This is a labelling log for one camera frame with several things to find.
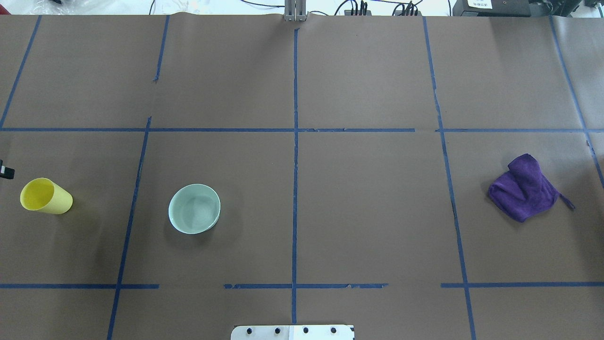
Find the black clip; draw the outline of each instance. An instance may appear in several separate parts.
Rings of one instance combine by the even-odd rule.
[[[11,180],[14,178],[14,169],[7,168],[2,165],[2,160],[0,159],[0,177],[6,178],[7,180]]]

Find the purple cloth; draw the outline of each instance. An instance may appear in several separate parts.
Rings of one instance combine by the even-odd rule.
[[[550,209],[558,196],[570,209],[574,205],[545,178],[533,156],[524,154],[507,165],[510,171],[489,187],[489,197],[509,217],[520,223]]]

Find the blue tape line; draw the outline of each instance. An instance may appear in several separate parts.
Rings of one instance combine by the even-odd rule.
[[[461,277],[463,278],[463,282],[467,283],[467,273],[466,273],[466,260],[463,255],[463,245],[461,243],[461,232],[459,229],[459,220],[457,218],[457,206],[455,204],[455,192],[453,191],[453,181],[451,180],[451,169],[449,167],[449,155],[447,153],[447,144],[445,140],[445,132],[443,126],[443,119],[440,112],[440,104],[439,98],[436,95],[436,76],[434,74],[434,63],[432,61],[432,50],[430,48],[430,37],[428,35],[428,22],[426,21],[426,17],[423,16],[423,31],[426,37],[426,49],[428,51],[428,63],[430,65],[430,75],[432,77],[432,89],[434,91],[434,105],[436,106],[436,111],[438,113],[439,119],[439,131],[440,131],[440,142],[443,148],[443,158],[445,161],[445,171],[447,173],[447,184],[449,186],[449,195],[451,196],[451,208],[453,210],[453,220],[455,222],[455,233],[457,234],[457,251],[459,253],[459,262],[461,266]],[[472,312],[472,302],[470,301],[470,290],[468,288],[464,289],[466,295],[466,309],[467,309],[467,319],[470,325],[470,336],[472,340],[476,340],[476,330],[474,328],[474,314]]]
[[[558,53],[558,58],[560,59],[560,64],[562,64],[562,71],[564,71],[564,77],[566,77],[568,88],[570,89],[570,93],[573,97],[573,103],[575,108],[577,109],[577,114],[579,115],[579,121],[581,122],[581,127],[585,133],[585,138],[587,139],[587,143],[590,145],[590,153],[591,158],[594,161],[594,165],[596,166],[596,170],[598,172],[598,176],[600,177],[600,184],[604,188],[604,175],[602,174],[602,169],[600,168],[600,163],[598,162],[598,157],[596,156],[596,152],[593,147],[593,143],[591,143],[590,133],[588,132],[587,125],[585,124],[585,119],[583,118],[583,112],[581,111],[581,107],[579,106],[579,101],[577,100],[577,95],[574,91],[573,83],[570,80],[570,76],[568,75],[568,69],[566,67],[566,62],[564,61],[564,57],[562,57],[562,50],[560,49],[560,43],[558,42],[558,35],[556,34],[556,27],[554,26],[554,19],[550,15],[550,27],[551,33],[554,36],[554,43],[556,44],[556,52]]]
[[[292,199],[292,325],[297,323],[298,282],[298,30],[294,30],[294,197]]]
[[[164,35],[161,38],[161,48],[159,49],[159,58],[157,59],[157,72],[155,73],[155,78],[153,81],[156,82],[159,80],[159,72],[161,71],[161,62],[164,58],[164,47],[165,47],[165,37],[168,35],[168,24],[170,23],[170,16],[165,16],[165,24],[164,24]]]
[[[293,289],[290,283],[237,283],[225,284],[225,289]],[[387,283],[298,283],[296,289],[381,289]]]
[[[144,128],[1,128],[13,132],[143,132]]]
[[[301,283],[297,285],[299,289],[382,289],[386,286],[388,286],[387,283]]]
[[[281,128],[152,128],[151,132],[293,132]]]
[[[145,160],[145,152],[147,150],[147,139],[149,138],[149,128],[151,126],[151,117],[147,119],[145,127],[145,136],[143,138],[143,148],[141,149],[141,158],[138,161],[137,180],[134,185],[134,193],[132,194],[132,205],[130,206],[130,217],[128,218],[128,227],[126,228],[126,237],[124,239],[124,248],[121,253],[120,271],[117,276],[117,285],[115,286],[114,304],[111,310],[111,319],[109,320],[109,330],[107,332],[107,340],[111,340],[113,336],[113,328],[115,325],[115,315],[117,314],[117,305],[120,301],[121,282],[124,277],[124,267],[126,266],[126,255],[128,254],[128,244],[130,243],[130,233],[132,231],[132,222],[134,221],[134,210],[137,206],[138,188],[141,183],[141,172],[143,171],[143,162]]]
[[[299,129],[299,132],[415,132],[415,129],[364,129],[364,128],[307,128]]]
[[[604,282],[486,282],[441,283],[441,288],[604,287]]]
[[[582,129],[443,129],[444,132],[547,132],[547,133],[571,133],[581,132]]]
[[[25,61],[27,61],[27,56],[30,54],[31,46],[34,43],[34,38],[36,37],[37,29],[40,27],[40,21],[42,20],[42,16],[39,15],[36,20],[36,25],[34,26],[33,32],[31,32],[30,42],[27,44],[27,49],[25,50],[25,54],[23,55],[23,59],[21,60],[21,66],[19,66],[19,71],[17,72],[17,76],[13,82],[13,88],[10,90],[10,94],[8,95],[8,99],[6,100],[6,106],[4,107],[4,112],[2,113],[2,118],[0,119],[0,128],[4,126],[4,121],[6,120],[6,116],[8,114],[8,109],[10,108],[10,103],[13,101],[13,96],[15,90],[17,90],[17,85],[19,84],[19,79],[21,78],[21,73],[23,72],[23,67],[25,67]]]

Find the black cable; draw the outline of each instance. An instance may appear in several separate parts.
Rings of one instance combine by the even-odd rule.
[[[270,7],[270,8],[282,8],[285,7],[284,5],[266,5],[266,4],[256,4],[255,2],[249,2],[246,0],[239,0],[241,2],[245,2],[246,4],[250,4],[250,5],[256,5],[256,6],[264,6],[264,7]]]
[[[403,8],[405,8],[405,4],[398,4],[394,7],[394,10],[392,11],[392,15],[396,14],[396,9],[399,8],[399,6],[402,6]]]
[[[349,1],[350,1],[350,5],[352,6],[352,9],[350,10],[350,11],[351,11],[351,13],[350,13],[350,14],[351,14],[351,15],[353,15],[353,14],[354,14],[354,11],[355,11],[355,6],[354,6],[354,4],[356,4],[357,6],[359,5],[359,4],[356,2],[356,0],[344,0],[344,1],[343,1],[343,2],[340,4],[340,6],[338,6],[338,9],[336,10],[336,13],[334,13],[333,15],[338,15],[338,11],[339,11],[339,9],[340,9],[340,8],[342,8],[342,6],[343,6],[343,5],[344,5],[346,2],[349,2]]]

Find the light green bowl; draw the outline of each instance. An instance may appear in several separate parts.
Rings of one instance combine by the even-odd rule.
[[[170,200],[168,217],[176,230],[199,234],[213,227],[220,215],[220,199],[214,189],[191,184],[180,189]]]

